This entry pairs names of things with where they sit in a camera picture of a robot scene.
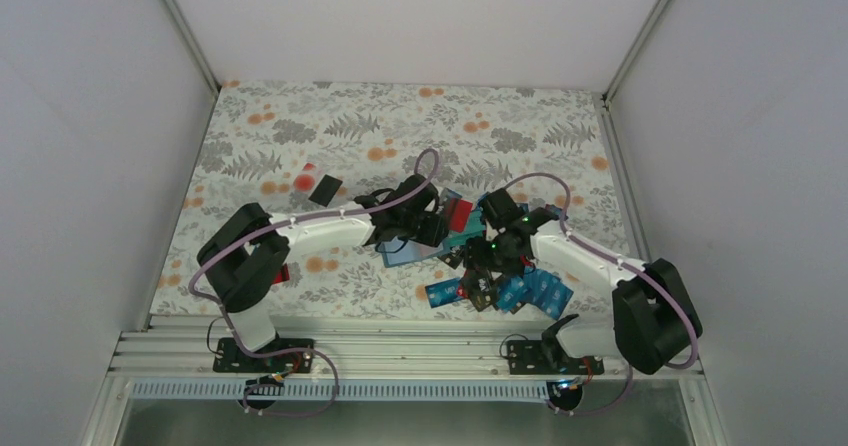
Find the teal leather card holder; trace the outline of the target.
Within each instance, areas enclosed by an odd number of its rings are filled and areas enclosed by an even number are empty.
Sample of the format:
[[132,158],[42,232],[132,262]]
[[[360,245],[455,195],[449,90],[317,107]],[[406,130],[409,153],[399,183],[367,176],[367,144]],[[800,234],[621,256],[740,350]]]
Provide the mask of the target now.
[[379,243],[375,250],[382,256],[387,268],[420,262],[447,252],[444,244],[433,247],[400,238]]

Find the red card with black stripe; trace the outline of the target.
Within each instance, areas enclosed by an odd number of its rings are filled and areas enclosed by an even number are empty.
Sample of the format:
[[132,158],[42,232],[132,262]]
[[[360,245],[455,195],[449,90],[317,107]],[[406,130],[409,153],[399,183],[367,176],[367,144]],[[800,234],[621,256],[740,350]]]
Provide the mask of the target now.
[[469,201],[457,198],[449,199],[443,210],[448,229],[456,233],[464,232],[473,208],[474,205]]

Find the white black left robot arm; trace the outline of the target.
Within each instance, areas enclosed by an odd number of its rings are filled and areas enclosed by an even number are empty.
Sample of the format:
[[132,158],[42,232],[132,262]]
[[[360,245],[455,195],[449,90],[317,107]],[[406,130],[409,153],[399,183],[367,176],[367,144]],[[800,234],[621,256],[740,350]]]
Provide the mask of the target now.
[[239,358],[255,371],[276,362],[277,333],[264,299],[289,258],[395,239],[437,247],[449,233],[440,206],[438,189],[414,174],[396,188],[299,215],[272,214],[257,203],[240,207],[196,255],[198,275],[214,292],[210,298],[234,333]]

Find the red card under left arm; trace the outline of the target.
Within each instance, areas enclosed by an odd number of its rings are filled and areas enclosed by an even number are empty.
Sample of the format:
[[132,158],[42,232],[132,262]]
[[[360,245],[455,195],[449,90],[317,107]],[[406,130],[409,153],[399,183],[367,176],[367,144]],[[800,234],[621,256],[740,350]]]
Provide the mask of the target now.
[[276,283],[284,283],[290,280],[290,273],[287,264],[283,264],[276,278]]

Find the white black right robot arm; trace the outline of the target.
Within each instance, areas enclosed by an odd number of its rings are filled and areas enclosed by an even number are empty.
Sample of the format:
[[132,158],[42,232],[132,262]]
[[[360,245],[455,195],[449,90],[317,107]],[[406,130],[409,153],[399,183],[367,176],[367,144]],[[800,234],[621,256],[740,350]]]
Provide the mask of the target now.
[[[618,357],[644,374],[686,369],[698,359],[703,332],[677,268],[657,259],[645,263],[612,252],[569,229],[563,213],[544,207],[523,210],[498,189],[479,202],[490,239],[474,237],[464,247],[463,288],[501,311],[532,304],[554,319],[542,335],[541,357],[565,373],[587,357]],[[606,294],[612,311],[604,319],[565,314],[569,288],[545,277],[539,264],[557,266]]]

